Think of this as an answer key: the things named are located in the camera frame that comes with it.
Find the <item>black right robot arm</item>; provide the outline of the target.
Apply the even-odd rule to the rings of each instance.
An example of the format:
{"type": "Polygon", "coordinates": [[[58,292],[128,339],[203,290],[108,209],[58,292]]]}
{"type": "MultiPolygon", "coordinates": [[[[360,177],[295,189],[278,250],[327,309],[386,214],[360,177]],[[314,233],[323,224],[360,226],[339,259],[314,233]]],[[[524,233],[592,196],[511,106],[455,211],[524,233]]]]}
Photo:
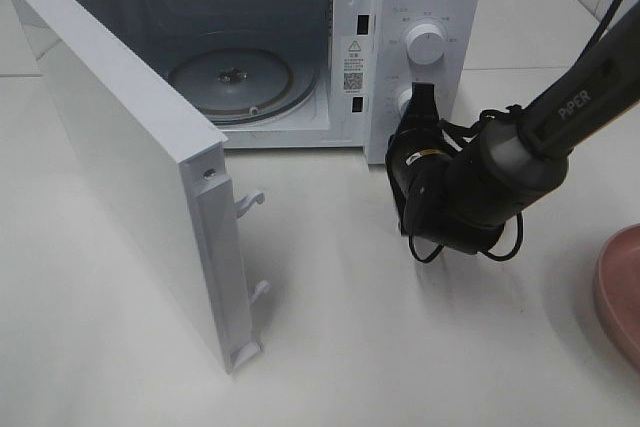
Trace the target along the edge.
{"type": "Polygon", "coordinates": [[[491,257],[505,224],[563,183],[574,147],[638,100],[637,6],[527,107],[484,110],[470,127],[414,84],[385,157],[401,234],[491,257]]]}

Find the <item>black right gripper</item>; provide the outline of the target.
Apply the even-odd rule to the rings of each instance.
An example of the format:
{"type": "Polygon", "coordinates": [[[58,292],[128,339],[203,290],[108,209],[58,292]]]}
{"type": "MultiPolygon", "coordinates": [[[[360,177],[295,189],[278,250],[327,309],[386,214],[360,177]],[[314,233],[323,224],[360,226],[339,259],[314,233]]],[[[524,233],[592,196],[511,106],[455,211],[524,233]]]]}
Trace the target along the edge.
{"type": "Polygon", "coordinates": [[[477,227],[453,212],[445,182],[451,161],[479,131],[479,122],[465,127],[440,117],[433,84],[412,85],[385,157],[402,234],[413,237],[480,235],[477,227]]]}

